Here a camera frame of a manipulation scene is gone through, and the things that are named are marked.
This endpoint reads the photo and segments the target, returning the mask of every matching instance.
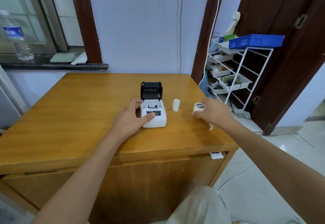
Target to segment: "green sponge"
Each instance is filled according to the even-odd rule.
[[[78,56],[77,53],[56,53],[50,60],[52,63],[71,63]]]

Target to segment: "beige pants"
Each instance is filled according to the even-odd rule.
[[[174,213],[167,224],[231,224],[229,213],[218,192],[208,186],[193,190]]]

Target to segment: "storage rack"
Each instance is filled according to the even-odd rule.
[[[237,49],[229,49],[229,42],[227,41],[227,42],[222,42],[222,43],[216,43],[217,44],[217,48],[218,48],[218,51],[217,52],[211,52],[211,53],[209,53],[208,54],[208,61],[212,61],[212,62],[214,62],[214,63],[219,63],[219,64],[221,64],[222,66],[224,66],[227,70],[225,71],[225,72],[228,72],[229,73],[229,71],[230,71],[230,74],[225,74],[225,75],[223,75],[223,76],[229,76],[229,75],[235,75],[235,77],[234,77],[234,80],[233,80],[233,82],[232,82],[232,85],[230,86],[230,87],[228,87],[228,86],[226,86],[225,84],[223,84],[222,83],[222,81],[221,81],[221,77],[216,77],[213,73],[212,73],[212,75],[214,75],[214,77],[215,78],[217,78],[217,80],[218,80],[218,82],[219,82],[219,84],[224,88],[224,92],[222,92],[222,94],[227,94],[228,93],[228,95],[227,95],[227,98],[226,98],[226,100],[225,100],[225,104],[227,104],[227,102],[228,102],[228,100],[229,100],[229,97],[230,97],[230,94],[232,93],[233,94],[233,96],[235,97],[235,98],[237,98],[238,99],[238,101],[243,105],[243,108],[242,109],[238,109],[238,110],[245,110],[245,108],[246,108],[246,106],[247,106],[247,104],[248,104],[248,101],[250,100],[250,98],[251,98],[251,96],[252,96],[252,93],[253,93],[253,91],[254,91],[254,89],[255,89],[255,87],[256,87],[256,85],[257,85],[257,83],[258,83],[258,81],[259,81],[259,79],[260,79],[260,77],[261,77],[261,75],[262,75],[262,73],[263,73],[263,71],[264,71],[264,69],[265,69],[265,66],[266,66],[266,64],[268,63],[268,61],[269,61],[269,59],[270,59],[270,57],[271,57],[271,54],[272,54],[272,52],[273,52],[273,48],[259,48],[259,47],[246,47],[246,49],[245,50],[237,50]],[[261,54],[261,53],[259,53],[259,52],[256,52],[255,50],[269,50],[269,54],[268,55],[264,55],[264,54]],[[253,52],[253,53],[255,53],[255,54],[258,54],[258,55],[261,55],[261,56],[263,56],[263,57],[266,57],[266,60],[265,60],[265,62],[264,62],[264,64],[263,64],[263,67],[262,67],[262,69],[261,69],[261,71],[260,71],[260,73],[255,73],[253,70],[250,70],[249,68],[247,68],[247,67],[245,67],[245,66],[243,66],[242,65],[242,63],[243,63],[243,61],[244,61],[244,59],[245,59],[245,56],[246,56],[246,53],[248,52],[248,51],[250,51],[250,52]],[[227,55],[225,55],[225,56],[223,56],[223,57],[221,57],[221,58],[214,58],[213,57],[213,55],[214,54],[216,54],[216,53],[220,53],[220,52],[222,52],[222,53],[224,53],[224,54],[227,54]],[[235,61],[235,60],[233,60],[232,58],[230,59],[229,58],[229,55],[234,55],[234,54],[239,54],[239,55],[241,55],[242,56],[242,59],[241,59],[241,61],[240,62],[237,62],[237,61]],[[232,69],[230,69],[229,67],[227,67],[226,65],[224,65],[222,62],[225,62],[225,61],[229,61],[229,60],[231,60],[231,61],[233,61],[233,62],[235,62],[235,63],[237,63],[239,66],[238,66],[238,69],[237,69],[237,71],[236,72],[234,72]],[[257,75],[257,79],[256,79],[256,81],[255,81],[255,83],[254,83],[254,86],[253,86],[253,88],[250,90],[249,88],[248,88],[248,85],[247,85],[247,87],[242,87],[242,85],[237,89],[234,89],[234,84],[235,84],[235,81],[236,81],[236,78],[238,77],[238,75],[240,75],[241,76],[241,74],[239,73],[239,71],[240,71],[240,69],[241,68],[245,68],[245,69],[247,69],[247,70],[249,70],[249,71],[251,71],[253,74],[256,74]],[[219,97],[218,97],[218,95],[219,94],[221,94],[221,93],[219,93],[219,94],[216,94],[215,92],[217,92],[218,90],[213,90],[213,88],[209,85],[209,88],[210,88],[210,90],[211,90],[211,92],[219,99],[219,100],[221,100]],[[235,90],[239,90],[239,89],[247,89],[249,92],[250,92],[250,94],[249,94],[249,96],[248,96],[248,98],[247,98],[247,100],[246,100],[246,102],[244,103],[244,102],[242,102],[242,100],[240,100],[234,93],[233,93],[233,91],[235,91]]]

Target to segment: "wooden desk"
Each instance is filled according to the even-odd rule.
[[[167,126],[142,128],[115,153],[90,222],[165,220],[196,186],[213,186],[238,149],[192,116],[189,75],[67,73],[0,138],[0,191],[36,213],[95,149],[143,81],[160,81]],[[181,101],[178,112],[173,100]],[[224,152],[213,160],[210,152]]]

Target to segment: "plastic bottle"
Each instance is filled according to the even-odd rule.
[[[17,57],[23,61],[34,59],[34,54],[31,52],[29,44],[25,41],[25,35],[16,20],[10,18],[9,13],[5,10],[0,10],[0,14],[2,15],[1,25],[13,43]]]

